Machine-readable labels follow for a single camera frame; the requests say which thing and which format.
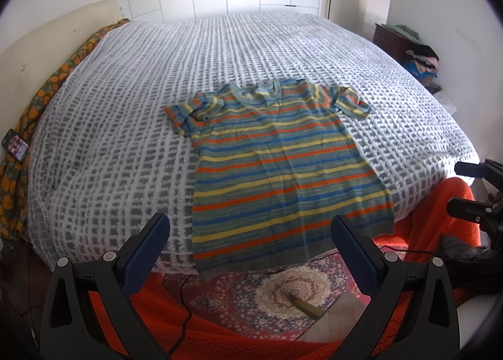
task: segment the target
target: white textured bedspread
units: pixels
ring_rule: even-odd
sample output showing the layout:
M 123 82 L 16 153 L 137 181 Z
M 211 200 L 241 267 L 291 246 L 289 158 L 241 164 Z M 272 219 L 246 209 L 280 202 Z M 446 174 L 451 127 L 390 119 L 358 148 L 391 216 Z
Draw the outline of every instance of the white textured bedspread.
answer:
M 171 235 L 157 263 L 195 272 L 191 207 L 197 154 L 163 105 L 235 81 L 307 78 L 348 85 L 373 109 L 340 115 L 405 217 L 458 160 L 478 162 L 452 117 L 394 60 L 308 14 L 242 14 L 111 31 L 49 103 L 29 172 L 29 236 L 51 267 L 99 258 L 156 212 Z

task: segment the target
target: striped t-shirt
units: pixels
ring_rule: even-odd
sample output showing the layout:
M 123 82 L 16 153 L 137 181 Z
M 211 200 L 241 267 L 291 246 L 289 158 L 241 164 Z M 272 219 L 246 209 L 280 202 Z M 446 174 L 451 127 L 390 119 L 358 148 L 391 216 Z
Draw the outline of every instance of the striped t-shirt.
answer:
M 192 225 L 203 279 L 333 249 L 336 214 L 370 237 L 393 231 L 390 194 L 336 113 L 369 116 L 355 90 L 305 79 L 229 83 L 165 110 L 200 156 Z

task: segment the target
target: electrical outlet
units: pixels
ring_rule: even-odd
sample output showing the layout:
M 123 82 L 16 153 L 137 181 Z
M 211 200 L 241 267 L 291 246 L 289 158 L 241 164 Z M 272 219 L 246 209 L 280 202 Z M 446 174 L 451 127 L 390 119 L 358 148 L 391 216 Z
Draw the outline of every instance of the electrical outlet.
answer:
M 462 39 L 464 39 L 467 43 L 469 43 L 478 52 L 482 50 L 480 43 L 461 27 L 458 27 L 458 29 L 456 30 L 456 34 L 459 35 Z

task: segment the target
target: floral blanket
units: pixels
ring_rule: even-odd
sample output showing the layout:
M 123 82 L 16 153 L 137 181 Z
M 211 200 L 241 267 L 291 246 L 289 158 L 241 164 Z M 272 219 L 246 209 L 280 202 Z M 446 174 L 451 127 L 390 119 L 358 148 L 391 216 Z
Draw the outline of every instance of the floral blanket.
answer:
M 128 19 L 122 19 L 95 32 L 45 81 L 14 127 L 19 136 L 28 143 L 31 141 L 37 122 L 68 75 L 108 32 L 128 22 Z M 23 163 L 11 155 L 0 162 L 0 235 L 4 238 L 27 239 L 29 165 L 30 151 Z

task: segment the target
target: headboard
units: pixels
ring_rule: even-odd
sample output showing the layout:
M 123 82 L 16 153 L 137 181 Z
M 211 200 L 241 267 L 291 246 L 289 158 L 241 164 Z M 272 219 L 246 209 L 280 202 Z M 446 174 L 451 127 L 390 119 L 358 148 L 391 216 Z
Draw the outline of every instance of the headboard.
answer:
M 124 18 L 116 0 L 88 4 L 17 40 L 0 54 L 0 140 L 46 79 L 93 33 Z M 5 150 L 0 150 L 3 158 Z

